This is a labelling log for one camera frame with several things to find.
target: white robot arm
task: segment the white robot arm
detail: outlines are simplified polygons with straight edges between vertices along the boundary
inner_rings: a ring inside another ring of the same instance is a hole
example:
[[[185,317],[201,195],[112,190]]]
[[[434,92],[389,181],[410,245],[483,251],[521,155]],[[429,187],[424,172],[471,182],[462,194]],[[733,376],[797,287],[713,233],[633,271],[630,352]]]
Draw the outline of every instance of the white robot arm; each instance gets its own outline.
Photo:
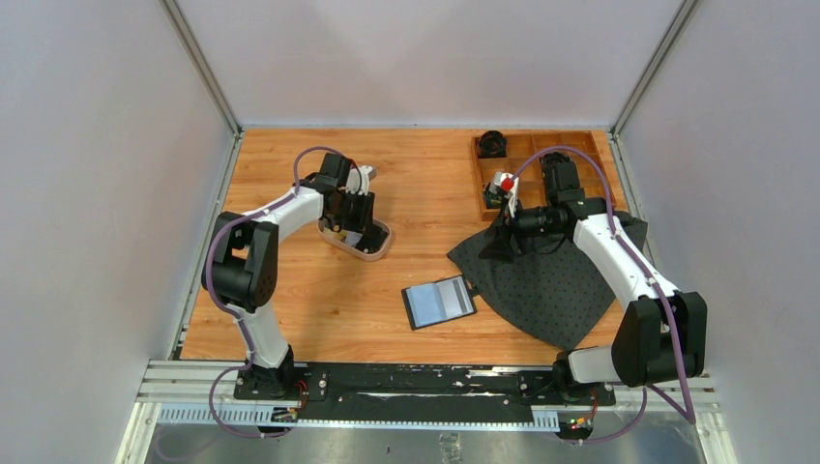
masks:
[[[678,378],[661,296],[674,310],[684,371],[687,377],[700,375],[706,332],[706,303],[700,295],[681,292],[647,261],[618,217],[613,215],[610,222],[605,200],[584,195],[569,158],[548,156],[542,161],[542,172],[549,206],[527,209],[516,200],[513,176],[496,176],[488,191],[504,196],[507,202],[487,229],[489,241],[479,256],[512,262],[525,252],[527,239],[563,234],[592,260],[625,311],[612,345],[559,355],[553,364],[553,379],[559,388],[599,382],[636,387]]]
[[[375,177],[372,166],[356,166],[352,160],[328,153],[319,172],[310,174],[291,188],[280,206],[244,212],[222,213],[216,231],[241,217],[256,218],[233,226],[228,238],[217,245],[212,264],[214,290],[229,310],[242,320],[252,389],[265,396],[285,394],[292,385],[293,351],[279,330],[272,297],[277,281],[278,244],[292,233],[319,219],[334,230],[355,232],[358,242],[351,246],[361,252],[381,248],[387,238],[372,220],[374,194],[369,183]],[[233,256],[233,249],[248,248],[247,258]],[[203,272],[202,284],[206,285]],[[252,356],[249,341],[252,340]]]

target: wooden compartment box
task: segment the wooden compartment box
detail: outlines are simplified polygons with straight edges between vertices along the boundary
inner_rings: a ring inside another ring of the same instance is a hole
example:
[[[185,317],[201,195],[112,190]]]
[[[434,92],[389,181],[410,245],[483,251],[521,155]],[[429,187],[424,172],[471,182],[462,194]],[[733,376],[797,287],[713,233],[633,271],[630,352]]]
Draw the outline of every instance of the wooden compartment box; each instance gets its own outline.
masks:
[[[476,184],[476,196],[479,201],[479,212],[482,220],[493,220],[498,216],[498,209],[488,209],[484,203],[483,189],[492,182],[496,171],[514,172],[524,161],[533,156],[538,150],[555,146],[568,145],[578,149],[593,159],[598,166],[603,166],[601,154],[605,153],[608,147],[601,146],[599,137],[594,137],[588,130],[548,130],[544,132],[528,132],[523,134],[505,134],[507,138],[507,156],[505,158],[479,159],[479,137],[472,139],[473,172]],[[562,152],[569,155],[578,168],[578,177],[581,186],[584,187],[588,197],[604,196],[603,186],[600,183],[598,174],[589,162],[578,155]],[[543,175],[541,164],[533,161],[527,169],[521,173],[518,198],[524,208],[546,205],[546,192],[543,187]]]

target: black fabric mat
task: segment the black fabric mat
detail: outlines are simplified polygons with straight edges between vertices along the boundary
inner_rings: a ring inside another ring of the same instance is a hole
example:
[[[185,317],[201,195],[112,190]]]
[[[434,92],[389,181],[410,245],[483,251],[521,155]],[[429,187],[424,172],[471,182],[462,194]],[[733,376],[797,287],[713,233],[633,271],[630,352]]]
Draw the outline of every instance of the black fabric mat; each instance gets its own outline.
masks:
[[[643,248],[647,223],[633,218],[622,224],[632,242]],[[536,252],[513,263],[479,259],[485,244],[482,231],[447,256],[495,312],[539,340],[574,348],[615,301],[592,261],[569,241],[546,254],[556,242],[533,239]]]

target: wooden tabletop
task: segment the wooden tabletop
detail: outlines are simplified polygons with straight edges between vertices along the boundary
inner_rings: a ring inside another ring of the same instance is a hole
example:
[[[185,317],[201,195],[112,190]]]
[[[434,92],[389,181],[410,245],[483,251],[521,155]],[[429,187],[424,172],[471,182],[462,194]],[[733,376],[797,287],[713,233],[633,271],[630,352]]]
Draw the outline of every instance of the wooden tabletop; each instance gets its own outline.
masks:
[[[505,130],[505,133],[526,130]],[[307,226],[279,249],[274,309],[297,361],[550,364],[560,351],[510,325],[480,298],[478,313],[412,331],[401,289],[460,274],[446,254],[487,227],[480,221],[470,139],[483,130],[249,130],[225,210],[241,213],[281,196],[293,183],[294,157],[307,147],[334,147],[376,167],[374,216],[394,241],[368,263],[322,241]],[[594,132],[619,206],[626,205],[606,133]],[[301,176],[318,169],[305,157]],[[622,310],[612,305],[579,346],[611,343]],[[243,359],[231,318],[200,291],[182,359]]]

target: white backdrop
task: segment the white backdrop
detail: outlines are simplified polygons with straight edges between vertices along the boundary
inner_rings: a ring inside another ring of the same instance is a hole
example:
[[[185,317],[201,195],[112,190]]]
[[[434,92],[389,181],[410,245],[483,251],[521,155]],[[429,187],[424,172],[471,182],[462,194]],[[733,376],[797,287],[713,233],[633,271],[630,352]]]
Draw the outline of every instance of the white backdrop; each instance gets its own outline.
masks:
[[[817,462],[820,4],[702,2],[625,135],[742,463]]]
[[[0,462],[113,462],[229,134],[157,1],[0,2]]]
[[[245,125],[609,125],[680,0],[181,0]]]

